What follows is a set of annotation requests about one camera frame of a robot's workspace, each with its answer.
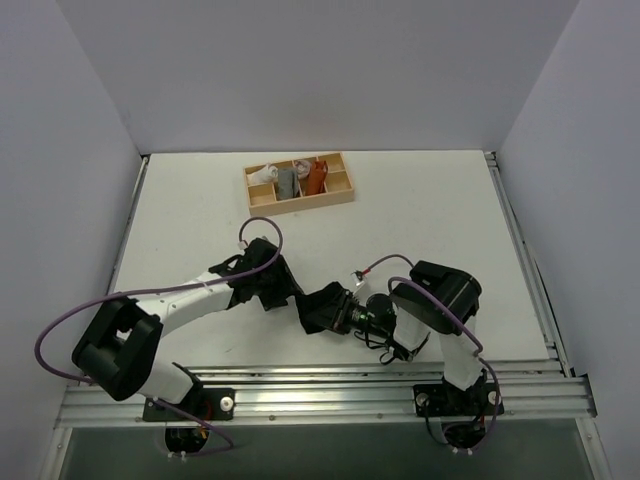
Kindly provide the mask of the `black underwear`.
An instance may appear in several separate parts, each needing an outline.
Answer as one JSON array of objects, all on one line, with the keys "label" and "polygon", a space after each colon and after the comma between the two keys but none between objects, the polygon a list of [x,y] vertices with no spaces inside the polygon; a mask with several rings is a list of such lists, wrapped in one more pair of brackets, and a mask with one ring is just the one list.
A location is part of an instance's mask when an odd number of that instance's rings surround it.
[{"label": "black underwear", "polygon": [[336,281],[311,294],[296,295],[298,318],[305,333],[349,333],[345,318],[351,299],[352,293]]}]

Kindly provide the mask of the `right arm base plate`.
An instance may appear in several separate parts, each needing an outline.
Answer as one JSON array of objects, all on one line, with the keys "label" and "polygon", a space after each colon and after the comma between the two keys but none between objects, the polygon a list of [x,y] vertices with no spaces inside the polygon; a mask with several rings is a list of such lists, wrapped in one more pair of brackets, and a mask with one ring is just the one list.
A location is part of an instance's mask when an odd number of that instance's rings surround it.
[{"label": "right arm base plate", "polygon": [[503,402],[497,403],[494,383],[480,383],[465,391],[446,382],[416,384],[412,390],[419,417],[475,417],[505,412]]}]

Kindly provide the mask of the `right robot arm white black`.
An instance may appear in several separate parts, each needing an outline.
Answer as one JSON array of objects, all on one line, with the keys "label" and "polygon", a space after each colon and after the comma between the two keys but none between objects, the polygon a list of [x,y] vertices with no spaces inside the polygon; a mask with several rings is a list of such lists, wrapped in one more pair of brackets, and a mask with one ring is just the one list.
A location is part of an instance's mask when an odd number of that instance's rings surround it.
[{"label": "right robot arm white black", "polygon": [[469,411],[480,400],[477,381],[483,377],[482,342],[475,334],[482,287],[469,273],[419,261],[406,277],[388,280],[388,292],[365,305],[342,290],[329,329],[352,331],[365,345],[382,352],[380,362],[410,362],[438,339],[444,363],[444,400],[455,412]]}]

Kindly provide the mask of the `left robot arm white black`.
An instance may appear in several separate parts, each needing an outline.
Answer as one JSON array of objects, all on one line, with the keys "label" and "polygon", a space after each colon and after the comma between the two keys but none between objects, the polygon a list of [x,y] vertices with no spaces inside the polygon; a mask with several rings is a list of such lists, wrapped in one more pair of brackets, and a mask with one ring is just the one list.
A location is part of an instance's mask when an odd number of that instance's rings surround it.
[{"label": "left robot arm white black", "polygon": [[161,339],[188,323],[256,297],[264,310],[302,293],[284,257],[264,238],[210,267],[178,291],[103,303],[72,352],[72,362],[112,399],[158,398],[179,419],[202,405],[201,383],[183,366],[156,358]]}]

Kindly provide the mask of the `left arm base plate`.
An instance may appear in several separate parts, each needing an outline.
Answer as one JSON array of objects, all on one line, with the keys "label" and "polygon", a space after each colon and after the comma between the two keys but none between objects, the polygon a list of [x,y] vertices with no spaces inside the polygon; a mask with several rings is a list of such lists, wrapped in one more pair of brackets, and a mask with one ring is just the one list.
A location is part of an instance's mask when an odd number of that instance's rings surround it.
[{"label": "left arm base plate", "polygon": [[188,417],[146,399],[142,419],[146,422],[177,422],[196,417],[205,421],[229,421],[234,418],[235,397],[236,391],[229,387],[205,387],[190,393],[180,404],[174,405]]}]

